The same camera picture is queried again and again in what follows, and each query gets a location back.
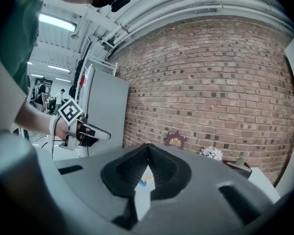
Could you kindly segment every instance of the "white ceiling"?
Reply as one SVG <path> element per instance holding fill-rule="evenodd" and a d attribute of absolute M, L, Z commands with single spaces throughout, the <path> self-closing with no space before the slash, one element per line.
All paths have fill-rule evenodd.
<path fill-rule="evenodd" d="M 111 12 L 110 6 L 96 9 L 85 4 L 44 0 L 42 13 L 63 18 L 77 27 L 75 32 L 70 32 L 40 22 L 38 46 L 32 52 L 30 61 L 33 65 L 28 66 L 28 73 L 70 81 L 74 79 L 74 71 L 89 36 L 94 42 L 91 55 L 104 58 L 111 47 L 101 39 L 110 39 L 114 48 L 122 48 L 163 25 L 205 15 L 245 16 L 294 34 L 292 22 L 276 0 L 131 0 L 116 13 Z M 79 38 L 72 39 L 73 34 Z M 48 68 L 48 64 L 70 69 L 71 73 Z"/>

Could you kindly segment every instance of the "wrist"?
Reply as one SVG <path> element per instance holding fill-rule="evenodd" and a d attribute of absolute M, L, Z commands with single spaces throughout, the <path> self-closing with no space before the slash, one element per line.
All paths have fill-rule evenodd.
<path fill-rule="evenodd" d="M 49 134 L 54 135 L 55 134 L 55 122 L 57 121 L 58 117 L 57 116 L 52 116 L 49 122 Z"/>

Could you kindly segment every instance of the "black cable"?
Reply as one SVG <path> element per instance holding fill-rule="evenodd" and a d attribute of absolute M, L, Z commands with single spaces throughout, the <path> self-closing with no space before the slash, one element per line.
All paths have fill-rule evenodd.
<path fill-rule="evenodd" d="M 62 142 L 63 140 L 55 140 L 55 142 Z M 48 143 L 48 142 L 47 142 Z M 47 143 L 44 143 L 43 146 L 41 148 L 43 148 Z"/>
<path fill-rule="evenodd" d="M 57 127 L 57 123 L 59 121 L 59 119 L 61 118 L 61 115 L 58 116 L 55 124 L 54 124 L 54 129 L 53 129 L 53 138 L 52 138 L 52 144 L 51 144 L 51 158 L 53 159 L 53 147 L 54 147 L 54 139 L 55 139 L 55 129 Z"/>
<path fill-rule="evenodd" d="M 48 143 L 48 142 L 47 142 L 47 143 Z M 47 143 L 44 143 L 44 145 L 43 145 L 41 148 L 44 148 L 44 146 L 45 146 Z"/>
<path fill-rule="evenodd" d="M 28 137 L 33 138 L 34 136 L 36 136 L 36 134 L 40 134 L 40 133 L 36 132 L 33 136 L 28 136 Z"/>
<path fill-rule="evenodd" d="M 40 139 L 42 139 L 42 138 L 45 138 L 46 136 L 45 135 L 41 135 L 41 137 L 39 138 L 39 139 L 37 139 L 37 140 L 35 140 L 35 141 L 31 141 L 32 143 L 35 143 L 35 142 L 37 142 L 38 140 L 40 140 Z"/>

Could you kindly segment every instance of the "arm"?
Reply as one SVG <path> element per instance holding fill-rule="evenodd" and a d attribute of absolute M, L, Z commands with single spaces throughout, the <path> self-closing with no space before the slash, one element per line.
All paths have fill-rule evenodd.
<path fill-rule="evenodd" d="M 16 116 L 15 123 L 25 130 L 49 135 L 51 117 L 52 116 L 36 110 L 29 103 L 24 102 Z M 60 139 L 64 140 L 67 133 L 67 124 L 63 119 L 60 119 L 57 123 L 55 134 Z"/>

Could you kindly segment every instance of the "ceiling light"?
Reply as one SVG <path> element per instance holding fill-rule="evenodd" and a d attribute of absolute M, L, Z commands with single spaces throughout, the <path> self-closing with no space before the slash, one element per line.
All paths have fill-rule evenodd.
<path fill-rule="evenodd" d="M 57 69 L 57 70 L 61 70 L 61 71 L 70 72 L 70 70 L 68 70 L 68 69 L 60 68 L 60 67 L 56 67 L 56 66 L 52 66 L 52 65 L 48 65 L 48 67 L 53 68 L 53 69 Z"/>
<path fill-rule="evenodd" d="M 65 81 L 65 82 L 69 82 L 69 83 L 71 82 L 70 80 L 65 80 L 65 79 L 61 79 L 61 78 L 57 78 L 57 77 L 56 77 L 55 79 L 56 79 L 56 80 Z"/>
<path fill-rule="evenodd" d="M 31 74 L 31 76 L 44 77 L 44 76 L 41 76 L 41 75 L 35 75 L 35 74 Z"/>
<path fill-rule="evenodd" d="M 65 20 L 61 20 L 59 18 L 51 17 L 45 14 L 39 14 L 39 21 L 51 24 L 54 26 L 58 26 L 60 28 L 69 30 L 71 32 L 75 31 L 76 25 Z"/>

